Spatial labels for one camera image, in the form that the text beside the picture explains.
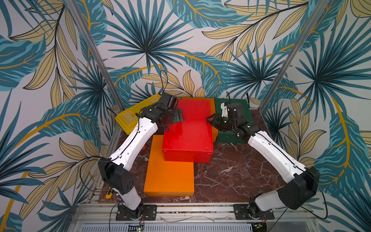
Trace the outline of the red shoebox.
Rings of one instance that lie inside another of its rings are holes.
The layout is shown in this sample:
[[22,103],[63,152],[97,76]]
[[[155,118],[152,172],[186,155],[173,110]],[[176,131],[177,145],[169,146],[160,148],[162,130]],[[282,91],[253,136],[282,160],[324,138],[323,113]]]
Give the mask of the red shoebox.
[[169,126],[164,133],[162,152],[166,161],[209,163],[214,153],[208,100],[180,99],[178,109],[183,121]]

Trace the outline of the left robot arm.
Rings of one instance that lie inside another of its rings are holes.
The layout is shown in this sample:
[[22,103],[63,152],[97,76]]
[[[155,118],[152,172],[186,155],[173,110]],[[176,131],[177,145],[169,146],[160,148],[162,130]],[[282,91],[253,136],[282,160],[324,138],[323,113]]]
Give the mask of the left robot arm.
[[100,175],[105,184],[111,187],[122,199],[124,206],[131,211],[141,207],[142,199],[135,188],[135,177],[130,170],[146,142],[159,126],[182,122],[181,109],[171,109],[167,105],[155,103],[140,111],[134,130],[123,144],[110,155],[98,162]]

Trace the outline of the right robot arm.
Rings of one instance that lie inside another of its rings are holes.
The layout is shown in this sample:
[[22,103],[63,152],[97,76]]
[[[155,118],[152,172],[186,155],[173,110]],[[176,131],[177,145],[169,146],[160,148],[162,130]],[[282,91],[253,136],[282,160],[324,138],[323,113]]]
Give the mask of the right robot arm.
[[307,168],[290,156],[256,123],[248,121],[240,103],[222,104],[223,114],[209,116],[207,122],[219,131],[232,131],[238,138],[248,138],[248,144],[257,150],[281,175],[285,185],[261,194],[249,202],[249,214],[258,218],[274,208],[300,208],[317,193],[319,171]]

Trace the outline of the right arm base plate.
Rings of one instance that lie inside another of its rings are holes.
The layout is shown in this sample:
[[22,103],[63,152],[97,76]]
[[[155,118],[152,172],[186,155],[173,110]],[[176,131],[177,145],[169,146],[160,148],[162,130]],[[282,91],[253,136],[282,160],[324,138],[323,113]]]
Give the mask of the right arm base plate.
[[233,205],[234,215],[237,220],[245,219],[262,219],[262,220],[271,220],[275,219],[273,211],[261,211],[257,206],[250,204],[234,204]]

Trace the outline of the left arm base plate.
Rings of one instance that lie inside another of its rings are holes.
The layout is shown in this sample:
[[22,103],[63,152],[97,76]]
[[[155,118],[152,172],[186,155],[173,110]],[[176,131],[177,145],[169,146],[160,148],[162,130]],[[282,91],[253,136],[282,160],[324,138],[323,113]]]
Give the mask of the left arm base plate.
[[155,221],[157,216],[157,205],[139,205],[136,210],[131,210],[125,205],[119,205],[116,221]]

